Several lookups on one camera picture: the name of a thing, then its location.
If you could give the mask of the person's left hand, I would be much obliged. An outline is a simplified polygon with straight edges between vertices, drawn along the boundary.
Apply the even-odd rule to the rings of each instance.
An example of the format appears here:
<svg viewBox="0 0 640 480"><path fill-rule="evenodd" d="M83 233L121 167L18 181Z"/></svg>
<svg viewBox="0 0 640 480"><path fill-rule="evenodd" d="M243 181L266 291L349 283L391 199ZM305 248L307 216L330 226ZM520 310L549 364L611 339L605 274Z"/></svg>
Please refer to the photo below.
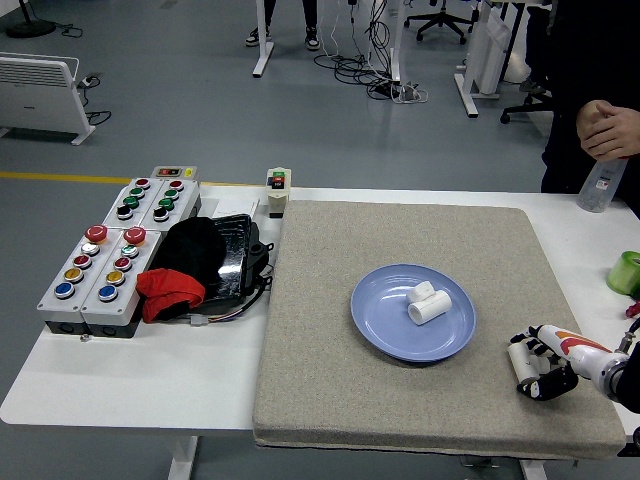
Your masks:
<svg viewBox="0 0 640 480"><path fill-rule="evenodd" d="M605 119L612 105L605 100L593 100L585 104L577 113L576 129L580 138L592 135L595 124Z"/></svg>

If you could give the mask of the person's right hand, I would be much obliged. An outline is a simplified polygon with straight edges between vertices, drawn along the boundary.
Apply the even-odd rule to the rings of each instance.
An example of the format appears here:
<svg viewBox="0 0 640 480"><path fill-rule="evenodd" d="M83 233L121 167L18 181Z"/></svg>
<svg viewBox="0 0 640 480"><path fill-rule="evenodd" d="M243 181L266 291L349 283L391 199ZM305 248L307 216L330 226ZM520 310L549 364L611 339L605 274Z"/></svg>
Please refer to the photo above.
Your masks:
<svg viewBox="0 0 640 480"><path fill-rule="evenodd" d="M639 112L612 105L608 116L595 124L592 135L579 139L581 148L597 161L637 155Z"/></svg>

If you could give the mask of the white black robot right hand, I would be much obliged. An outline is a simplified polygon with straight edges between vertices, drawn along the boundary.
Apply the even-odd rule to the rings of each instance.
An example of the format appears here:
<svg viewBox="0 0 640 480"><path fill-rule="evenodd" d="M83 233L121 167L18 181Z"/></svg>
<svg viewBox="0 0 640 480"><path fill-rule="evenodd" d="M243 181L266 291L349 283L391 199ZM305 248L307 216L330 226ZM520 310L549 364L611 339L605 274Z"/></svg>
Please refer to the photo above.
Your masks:
<svg viewBox="0 0 640 480"><path fill-rule="evenodd" d="M581 378L618 402L618 387L630 355L612 351L578 333L553 325L529 326L510 339L517 391L548 401L573 390Z"/></svg>

